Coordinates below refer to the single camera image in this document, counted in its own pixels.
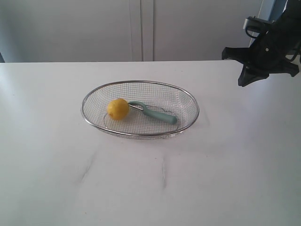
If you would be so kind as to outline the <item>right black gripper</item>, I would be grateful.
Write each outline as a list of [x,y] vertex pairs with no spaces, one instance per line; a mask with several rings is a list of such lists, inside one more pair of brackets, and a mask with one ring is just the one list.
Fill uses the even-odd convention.
[[257,34],[249,48],[229,48],[222,51],[222,60],[245,63],[238,78],[238,86],[245,87],[264,80],[271,73],[299,73],[293,60],[300,54],[300,23],[274,22],[266,33]]

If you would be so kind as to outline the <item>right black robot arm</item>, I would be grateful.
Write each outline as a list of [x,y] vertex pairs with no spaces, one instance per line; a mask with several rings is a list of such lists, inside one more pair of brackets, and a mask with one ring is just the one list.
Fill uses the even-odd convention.
[[222,59],[232,59],[243,64],[238,85],[245,87],[267,79],[270,74],[299,73],[293,60],[301,53],[301,2],[289,0],[286,9],[276,21],[266,21],[254,16],[245,20],[244,30],[252,44],[247,48],[228,48]]

